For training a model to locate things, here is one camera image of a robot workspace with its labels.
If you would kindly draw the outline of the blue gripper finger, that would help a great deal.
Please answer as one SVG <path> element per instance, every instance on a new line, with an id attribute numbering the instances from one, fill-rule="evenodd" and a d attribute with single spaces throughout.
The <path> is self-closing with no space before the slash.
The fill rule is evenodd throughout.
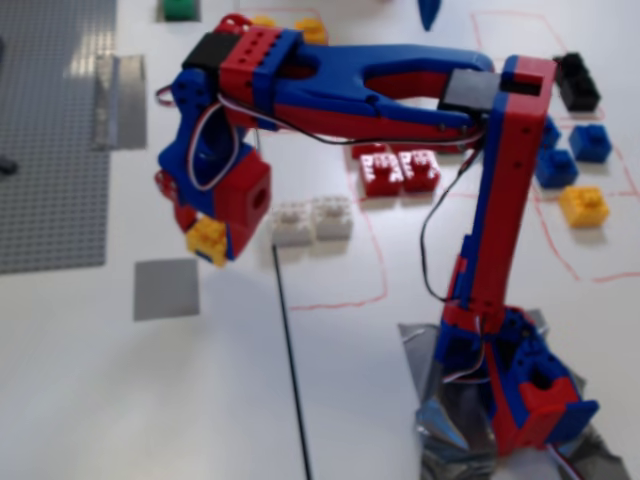
<path id="1" fill-rule="evenodd" d="M 441 9 L 442 0 L 418 0 L 421 24 L 425 31 L 430 31 Z"/>

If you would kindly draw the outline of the red and blue gripper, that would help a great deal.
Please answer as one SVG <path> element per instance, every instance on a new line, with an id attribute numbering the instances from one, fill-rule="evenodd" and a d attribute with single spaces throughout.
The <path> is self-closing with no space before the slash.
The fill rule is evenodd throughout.
<path id="1" fill-rule="evenodd" d="M 235 261 L 251 241 L 256 226 L 271 201 L 271 167 L 262 160 L 255 148 L 246 155 L 214 188 L 213 217 L 226 223 L 226 258 Z M 187 233 L 198 219 L 198 212 L 190 205 L 175 203 L 174 218 L 183 233 Z"/>

